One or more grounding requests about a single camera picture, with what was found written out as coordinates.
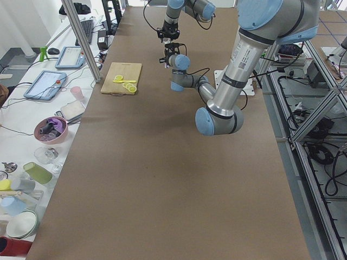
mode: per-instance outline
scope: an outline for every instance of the blue tablet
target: blue tablet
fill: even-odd
[[[64,85],[67,74],[59,71],[44,70],[24,93],[32,100],[51,100]]]
[[[79,69],[85,62],[85,56],[80,46],[64,47],[60,53],[55,68]]]

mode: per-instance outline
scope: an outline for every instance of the blue cup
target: blue cup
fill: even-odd
[[[22,213],[27,208],[27,205],[17,197],[9,196],[2,199],[1,207],[8,215],[15,216]]]

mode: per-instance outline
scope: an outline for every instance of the green cup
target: green cup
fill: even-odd
[[[38,183],[46,184],[52,179],[53,175],[45,168],[34,162],[29,162],[23,166],[23,169]]]

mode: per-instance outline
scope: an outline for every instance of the blue joint cap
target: blue joint cap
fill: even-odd
[[[202,18],[205,20],[210,20],[215,11],[216,7],[212,3],[208,3],[202,11]]]
[[[239,1],[239,25],[243,30],[251,31],[263,27],[280,10],[284,0],[242,0]]]
[[[318,25],[315,27],[309,28],[305,31],[298,32],[296,34],[288,35],[283,38],[278,38],[276,42],[278,45],[283,45],[283,44],[291,44],[296,42],[307,41],[314,38],[317,32],[318,32]]]
[[[198,131],[211,137],[215,133],[212,117],[204,107],[199,108],[195,114],[195,125]]]
[[[171,82],[171,90],[176,91],[176,92],[182,92],[184,91],[184,87],[182,87],[181,85]]]
[[[168,6],[173,9],[180,9],[184,5],[184,0],[168,0]]]
[[[175,66],[179,70],[187,70],[190,66],[190,59],[183,54],[179,54],[175,58]]]

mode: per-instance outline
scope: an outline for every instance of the purple object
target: purple object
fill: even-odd
[[[59,133],[62,133],[64,131],[63,123],[57,118],[49,118],[47,119],[48,123],[53,123],[54,129],[57,130]]]

